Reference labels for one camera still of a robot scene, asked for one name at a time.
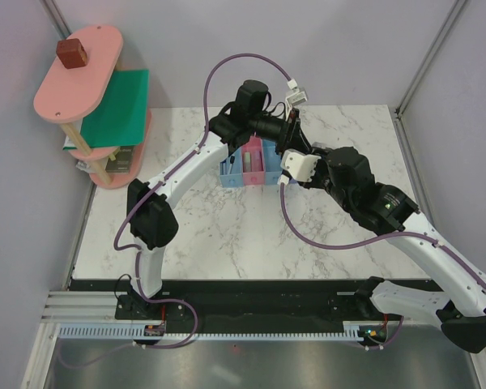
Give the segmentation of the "blue cap marker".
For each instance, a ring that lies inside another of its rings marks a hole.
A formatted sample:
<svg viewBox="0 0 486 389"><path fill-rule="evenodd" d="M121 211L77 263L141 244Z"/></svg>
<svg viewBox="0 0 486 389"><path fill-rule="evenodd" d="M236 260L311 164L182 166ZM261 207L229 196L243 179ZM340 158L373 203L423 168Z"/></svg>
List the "blue cap marker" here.
<svg viewBox="0 0 486 389"><path fill-rule="evenodd" d="M221 173L222 175L226 175L228 172L228 163L227 161L224 161L221 163Z"/></svg>

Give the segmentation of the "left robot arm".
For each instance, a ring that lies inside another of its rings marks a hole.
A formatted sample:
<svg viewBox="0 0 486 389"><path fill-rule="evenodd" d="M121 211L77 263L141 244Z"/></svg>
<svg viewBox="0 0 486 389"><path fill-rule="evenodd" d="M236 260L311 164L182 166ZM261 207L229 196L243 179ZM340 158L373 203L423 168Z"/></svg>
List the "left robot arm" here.
<svg viewBox="0 0 486 389"><path fill-rule="evenodd" d="M134 310L143 318L154 318L161 310L156 295L162 288L165 247L177 235L178 223L173 214L182 196L215 165L256 136L275 143L281 158L281 183L290 179L310 182L317 157L300 129L297 106L308 100L295 80L288 81L286 113L277 118L267 113L268 87L256 80L246 80L235 100L227 103L209 120L207 131L180 160L174 162L149 182L133 181L128 190L130 232L137 246L132 285L137 292Z"/></svg>

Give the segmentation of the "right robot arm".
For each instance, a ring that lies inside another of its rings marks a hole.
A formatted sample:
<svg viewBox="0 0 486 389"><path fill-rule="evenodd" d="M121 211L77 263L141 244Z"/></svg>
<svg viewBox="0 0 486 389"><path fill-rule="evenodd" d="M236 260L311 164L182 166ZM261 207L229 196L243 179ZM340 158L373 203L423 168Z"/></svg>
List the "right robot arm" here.
<svg viewBox="0 0 486 389"><path fill-rule="evenodd" d="M355 298L362 318L397 314L432 325L469 353L486 348L486 274L460 254L399 188L376 182L353 147L293 151L284 168L302 186L323 189L373 241L387 241L440 288L431 293L371 277Z"/></svg>

